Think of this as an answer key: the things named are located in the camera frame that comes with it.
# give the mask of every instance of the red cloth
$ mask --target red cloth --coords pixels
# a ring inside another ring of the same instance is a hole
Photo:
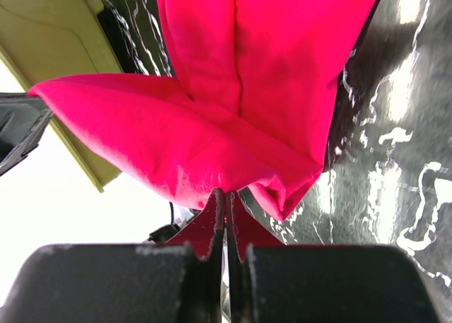
[[[249,187],[284,220],[322,171],[338,74],[376,0],[157,1],[177,78],[71,76],[30,94],[171,201]]]

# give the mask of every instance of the dark red fabric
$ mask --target dark red fabric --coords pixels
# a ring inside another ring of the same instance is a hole
[[[171,201],[249,187],[287,218],[322,171],[338,74],[375,0],[157,1],[177,78],[71,76],[30,94]]]

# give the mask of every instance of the glossy black tabletop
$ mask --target glossy black tabletop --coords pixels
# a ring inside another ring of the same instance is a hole
[[[171,75],[155,0],[103,0],[136,72]],[[321,178],[285,221],[287,244],[403,249],[452,322],[452,0],[380,0],[344,68]]]

